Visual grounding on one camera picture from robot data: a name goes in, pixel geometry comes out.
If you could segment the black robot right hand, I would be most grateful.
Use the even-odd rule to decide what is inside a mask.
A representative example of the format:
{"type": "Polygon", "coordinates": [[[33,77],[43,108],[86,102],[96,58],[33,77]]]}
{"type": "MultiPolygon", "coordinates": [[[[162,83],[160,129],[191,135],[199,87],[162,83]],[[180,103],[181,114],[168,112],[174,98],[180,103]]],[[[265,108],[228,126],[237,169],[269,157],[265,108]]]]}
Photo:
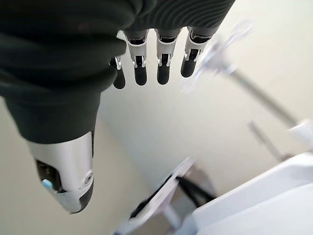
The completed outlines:
{"type": "Polygon", "coordinates": [[[101,93],[125,87],[129,51],[147,82],[147,35],[156,31],[157,81],[166,84],[177,37],[188,37],[181,75],[190,77],[231,0],[3,0],[0,95],[27,141],[43,186],[69,213],[93,192],[93,140],[101,93]]]}

